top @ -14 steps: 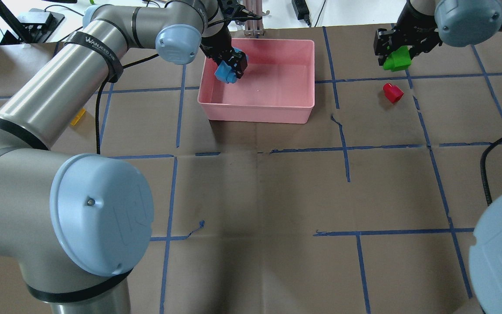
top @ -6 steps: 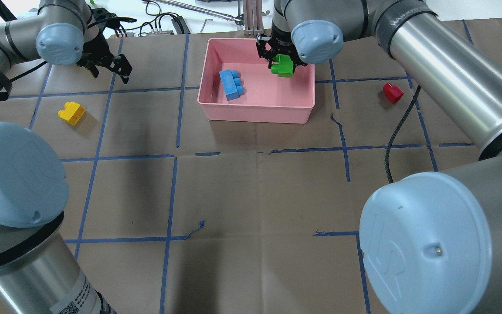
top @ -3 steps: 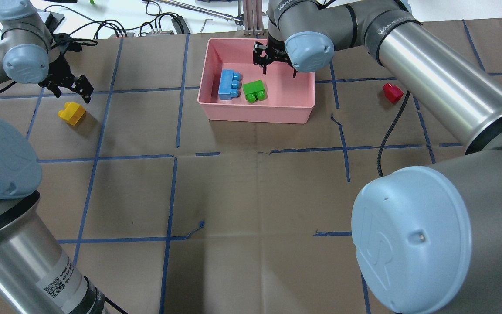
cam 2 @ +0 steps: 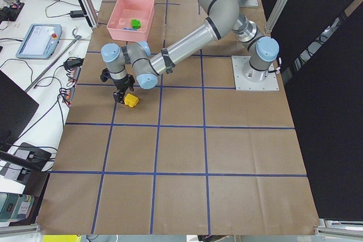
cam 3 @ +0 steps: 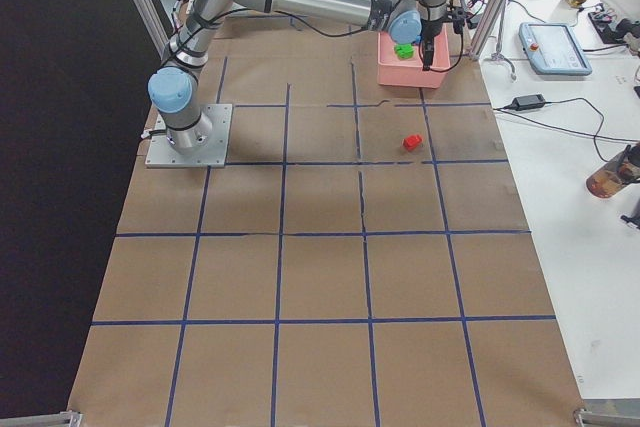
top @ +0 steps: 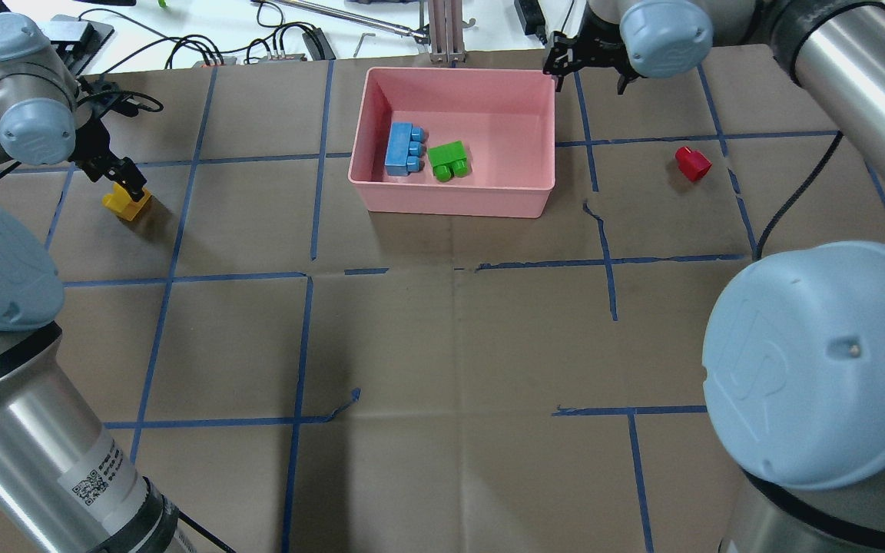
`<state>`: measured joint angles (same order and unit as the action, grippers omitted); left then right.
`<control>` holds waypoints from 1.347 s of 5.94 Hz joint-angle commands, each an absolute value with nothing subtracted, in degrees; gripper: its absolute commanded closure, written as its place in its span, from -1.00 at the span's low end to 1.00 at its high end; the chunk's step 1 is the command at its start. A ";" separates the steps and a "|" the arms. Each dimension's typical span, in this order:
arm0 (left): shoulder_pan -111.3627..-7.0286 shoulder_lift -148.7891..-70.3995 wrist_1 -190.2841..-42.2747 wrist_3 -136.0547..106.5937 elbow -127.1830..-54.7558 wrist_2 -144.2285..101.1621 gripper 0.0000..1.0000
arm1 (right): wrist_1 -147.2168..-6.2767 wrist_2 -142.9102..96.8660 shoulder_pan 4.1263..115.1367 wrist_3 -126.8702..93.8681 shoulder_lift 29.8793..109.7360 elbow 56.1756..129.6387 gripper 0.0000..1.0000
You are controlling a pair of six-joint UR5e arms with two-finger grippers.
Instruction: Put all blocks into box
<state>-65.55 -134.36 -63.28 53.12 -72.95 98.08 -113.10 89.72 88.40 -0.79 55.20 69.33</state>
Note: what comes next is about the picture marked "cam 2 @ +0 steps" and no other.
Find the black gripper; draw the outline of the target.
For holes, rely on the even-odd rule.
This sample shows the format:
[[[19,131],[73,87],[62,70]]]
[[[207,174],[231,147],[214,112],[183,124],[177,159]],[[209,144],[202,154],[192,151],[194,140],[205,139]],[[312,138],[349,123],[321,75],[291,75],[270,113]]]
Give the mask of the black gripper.
[[[113,98],[116,103],[125,104],[124,97],[127,89],[134,91],[135,80],[133,75],[127,74],[122,79],[113,79],[113,83],[116,86],[118,92],[113,93]]]

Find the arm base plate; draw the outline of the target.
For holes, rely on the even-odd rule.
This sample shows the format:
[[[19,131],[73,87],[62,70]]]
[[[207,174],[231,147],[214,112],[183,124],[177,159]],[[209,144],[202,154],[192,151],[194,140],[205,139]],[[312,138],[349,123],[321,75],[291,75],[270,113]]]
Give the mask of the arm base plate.
[[[237,0],[239,7],[257,8],[258,0]]]
[[[232,56],[235,89],[248,92],[279,91],[276,73],[257,71],[250,66],[250,56]]]

